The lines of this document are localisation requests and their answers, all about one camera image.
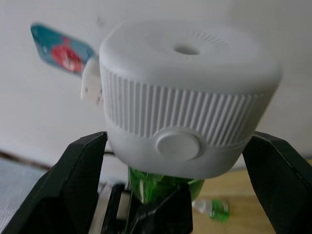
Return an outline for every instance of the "small green bottle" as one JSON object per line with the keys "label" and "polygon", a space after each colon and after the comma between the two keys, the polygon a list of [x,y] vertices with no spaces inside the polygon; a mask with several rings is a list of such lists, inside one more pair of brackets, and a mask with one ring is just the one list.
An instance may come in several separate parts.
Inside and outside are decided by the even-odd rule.
{"label": "small green bottle", "polygon": [[207,214],[213,220],[225,222],[229,219],[229,205],[225,201],[197,199],[192,202],[192,206],[200,213]]}

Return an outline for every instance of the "ridged texture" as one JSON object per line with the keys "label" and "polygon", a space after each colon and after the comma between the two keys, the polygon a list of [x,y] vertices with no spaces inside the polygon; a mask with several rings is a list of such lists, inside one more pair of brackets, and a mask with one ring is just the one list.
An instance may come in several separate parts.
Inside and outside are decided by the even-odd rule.
{"label": "ridged texture", "polygon": [[119,128],[152,137],[164,128],[200,133],[208,145],[228,146],[254,132],[270,94],[209,94],[130,81],[105,70],[106,113]]}

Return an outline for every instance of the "round button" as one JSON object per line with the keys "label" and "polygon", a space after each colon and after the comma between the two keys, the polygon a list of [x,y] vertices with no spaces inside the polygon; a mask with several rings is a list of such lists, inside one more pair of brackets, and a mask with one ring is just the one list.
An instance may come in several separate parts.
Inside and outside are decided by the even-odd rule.
{"label": "round button", "polygon": [[200,144],[197,138],[189,133],[170,132],[158,137],[156,148],[165,157],[189,160],[197,156]]}

